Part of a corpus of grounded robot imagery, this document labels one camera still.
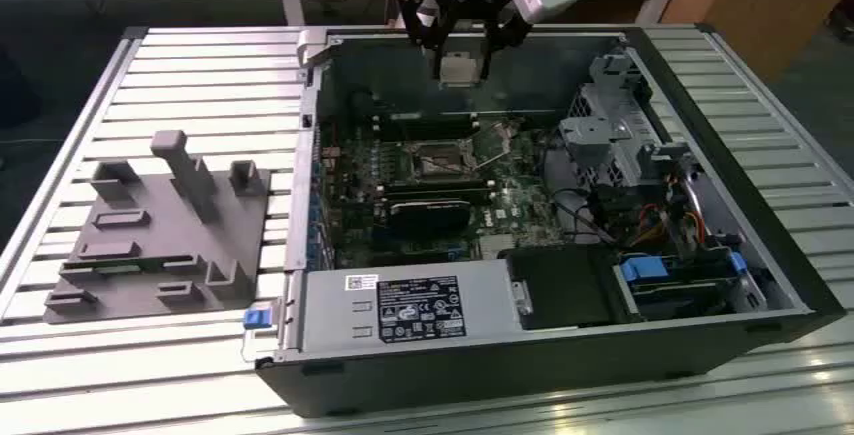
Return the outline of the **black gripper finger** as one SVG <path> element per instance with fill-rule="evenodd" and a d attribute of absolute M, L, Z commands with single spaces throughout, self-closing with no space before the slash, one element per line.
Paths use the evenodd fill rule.
<path fill-rule="evenodd" d="M 432 78 L 440 78 L 444 43 L 462 15 L 460 0 L 433 0 L 437 12 L 427 25 L 419 18 L 419 8 L 427 0 L 396 0 L 408 38 L 413 45 L 433 51 Z"/>
<path fill-rule="evenodd" d="M 507 47 L 518 47 L 528 35 L 532 25 L 515 13 L 508 21 L 499 24 L 502 7 L 495 3 L 478 4 L 478 19 L 483 21 L 482 63 L 479 78 L 486 81 L 490 74 L 492 54 Z"/>

